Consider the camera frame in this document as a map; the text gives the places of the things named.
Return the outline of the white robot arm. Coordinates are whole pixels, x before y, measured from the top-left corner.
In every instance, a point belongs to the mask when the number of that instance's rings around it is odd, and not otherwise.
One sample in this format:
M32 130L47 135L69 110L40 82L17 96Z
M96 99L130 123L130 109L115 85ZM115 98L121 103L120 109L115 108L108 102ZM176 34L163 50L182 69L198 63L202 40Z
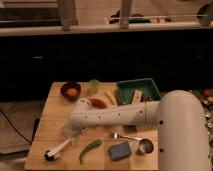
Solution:
M77 136L83 128L101 125L155 125L158 128L159 171L211 171L208 130L201 102L193 94L171 91L159 101L94 109L77 101L64 128Z

